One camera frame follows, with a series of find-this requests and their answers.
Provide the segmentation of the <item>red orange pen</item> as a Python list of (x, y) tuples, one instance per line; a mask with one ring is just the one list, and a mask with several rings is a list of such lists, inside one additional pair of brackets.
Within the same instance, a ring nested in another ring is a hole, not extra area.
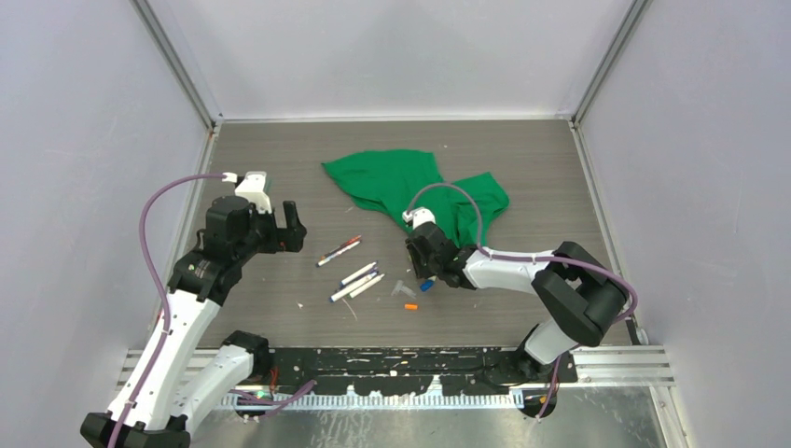
[(339, 246), (337, 246), (337, 247), (333, 248), (332, 250), (330, 250), (328, 253), (324, 254), (324, 255), (323, 255), (321, 258), (320, 258), (320, 260), (323, 260), (323, 259), (328, 259), (328, 258), (330, 258), (331, 256), (333, 256), (334, 254), (336, 254), (336, 253), (340, 252), (340, 251), (341, 251), (342, 249), (344, 249), (345, 247), (347, 247), (347, 246), (349, 246), (349, 245), (352, 245), (352, 244), (354, 244), (354, 243), (357, 243), (357, 242), (359, 242), (359, 240), (361, 239), (361, 237), (362, 237), (362, 235), (361, 235), (361, 234), (358, 234), (358, 235), (356, 235), (356, 236), (354, 236), (354, 237), (350, 238), (350, 239), (349, 239), (349, 240), (347, 240), (346, 242), (344, 242), (344, 243), (340, 244)]

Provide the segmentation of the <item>white marker green tip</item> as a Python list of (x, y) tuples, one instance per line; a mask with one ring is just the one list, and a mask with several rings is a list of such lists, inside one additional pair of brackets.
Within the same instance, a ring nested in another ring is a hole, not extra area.
[(384, 273), (380, 273), (376, 277), (373, 277), (372, 279), (367, 281), (364, 285), (362, 285), (361, 287), (359, 287), (359, 288), (355, 289), (354, 291), (352, 291), (349, 294), (349, 298), (350, 299), (354, 299), (354, 298), (358, 297), (359, 295), (363, 294), (365, 291), (367, 291), (368, 289), (370, 289), (371, 287), (373, 287), (377, 283), (379, 283), (384, 277), (385, 277)]

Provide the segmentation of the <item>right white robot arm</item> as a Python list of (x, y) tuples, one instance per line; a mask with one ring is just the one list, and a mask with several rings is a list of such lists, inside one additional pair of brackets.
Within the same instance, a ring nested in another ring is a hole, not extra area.
[(517, 253), (458, 246), (433, 222), (413, 226), (406, 248), (417, 277), (449, 287), (505, 289), (535, 295), (549, 313), (499, 368), (508, 381), (550, 378), (566, 352), (599, 345), (627, 305), (630, 291), (581, 245)]

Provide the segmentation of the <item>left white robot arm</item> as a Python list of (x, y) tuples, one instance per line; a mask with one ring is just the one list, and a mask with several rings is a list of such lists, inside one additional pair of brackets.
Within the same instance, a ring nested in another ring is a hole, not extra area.
[(213, 201), (199, 242), (176, 262), (155, 333), (117, 397), (80, 428), (92, 447), (188, 447), (205, 417), (242, 381), (261, 385), (274, 360), (266, 338), (236, 330), (198, 374), (184, 374), (243, 266), (257, 254), (298, 253), (307, 230), (297, 205), (283, 203), (285, 225), (240, 196)]

